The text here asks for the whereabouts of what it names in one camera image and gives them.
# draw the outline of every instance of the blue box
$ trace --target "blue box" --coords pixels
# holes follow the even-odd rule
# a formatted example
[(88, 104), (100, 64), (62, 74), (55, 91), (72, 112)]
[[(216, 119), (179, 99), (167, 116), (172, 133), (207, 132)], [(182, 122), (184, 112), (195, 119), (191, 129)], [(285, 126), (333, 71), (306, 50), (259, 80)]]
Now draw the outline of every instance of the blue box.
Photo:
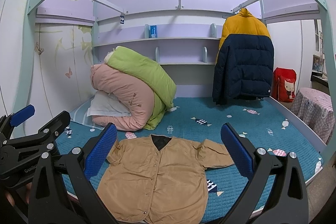
[(157, 25), (151, 25), (150, 27), (150, 38), (158, 37), (158, 27)]

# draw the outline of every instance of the blue mattress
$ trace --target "blue mattress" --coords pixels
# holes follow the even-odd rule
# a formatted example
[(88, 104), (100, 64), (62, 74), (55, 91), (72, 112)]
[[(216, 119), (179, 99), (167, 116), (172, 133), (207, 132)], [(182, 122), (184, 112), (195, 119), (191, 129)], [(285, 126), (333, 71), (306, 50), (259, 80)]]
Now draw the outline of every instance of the blue mattress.
[[(226, 106), (216, 106), (212, 98), (177, 98), (174, 99), (174, 106), (179, 107), (173, 112), (167, 112), (155, 130), (140, 130), (135, 133), (136, 136), (144, 137), (153, 133), (198, 142), (209, 139), (222, 143), (221, 127), (229, 122), (239, 134), (247, 133), (245, 137), (255, 147), (264, 147), (266, 150), (281, 149), (286, 153), (296, 152), (305, 180), (307, 181), (314, 175), (315, 166), (320, 157), (319, 153), (290, 123), (282, 129), (285, 117), (265, 100), (233, 100)], [(203, 119), (211, 126), (199, 124), (196, 119)], [(172, 134), (168, 134), (168, 126), (173, 127)], [(70, 130), (72, 134), (63, 133), (56, 140), (62, 154), (68, 153), (75, 146), (83, 146), (90, 137), (97, 136), (101, 132), (98, 128), (76, 122), (70, 123)], [(125, 132), (118, 132), (119, 140), (125, 138)], [(95, 189), (107, 166), (108, 163), (104, 162), (98, 175), (91, 178)], [(206, 177), (216, 183), (218, 191), (223, 193), (220, 196), (217, 196), (217, 193), (209, 193), (202, 223), (224, 216), (247, 183), (247, 179), (239, 174), (235, 165), (207, 170)], [(265, 205), (273, 181), (274, 176), (270, 176), (256, 209)], [(64, 176), (64, 182), (67, 190), (75, 194), (68, 176)]]

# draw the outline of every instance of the down jacket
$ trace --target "down jacket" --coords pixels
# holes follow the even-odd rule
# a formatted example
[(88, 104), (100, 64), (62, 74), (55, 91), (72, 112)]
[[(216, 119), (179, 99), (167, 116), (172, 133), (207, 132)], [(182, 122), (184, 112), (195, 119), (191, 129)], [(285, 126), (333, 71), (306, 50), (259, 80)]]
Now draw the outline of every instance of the down jacket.
[(274, 47), (266, 26), (246, 8), (224, 25), (216, 60), (212, 98), (226, 104), (231, 98), (270, 96)]

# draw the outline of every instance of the pink checkered cloth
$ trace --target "pink checkered cloth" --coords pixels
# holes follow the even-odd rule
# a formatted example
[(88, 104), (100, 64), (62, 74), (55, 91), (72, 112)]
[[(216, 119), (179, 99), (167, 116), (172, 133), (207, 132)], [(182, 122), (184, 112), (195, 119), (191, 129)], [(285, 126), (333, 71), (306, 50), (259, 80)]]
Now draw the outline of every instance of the pink checkered cloth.
[(335, 126), (334, 111), (329, 95), (322, 91), (300, 88), (291, 111), (304, 121), (328, 144)]

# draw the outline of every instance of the beige button-up jacket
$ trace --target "beige button-up jacket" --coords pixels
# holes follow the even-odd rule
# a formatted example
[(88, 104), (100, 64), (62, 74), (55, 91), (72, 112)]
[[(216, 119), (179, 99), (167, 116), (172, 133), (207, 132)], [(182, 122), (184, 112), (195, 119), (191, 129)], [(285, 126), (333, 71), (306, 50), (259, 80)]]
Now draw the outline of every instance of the beige button-up jacket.
[(227, 149), (172, 137), (159, 151), (152, 136), (115, 142), (99, 197), (119, 221), (199, 224), (208, 200), (205, 169), (233, 165)]

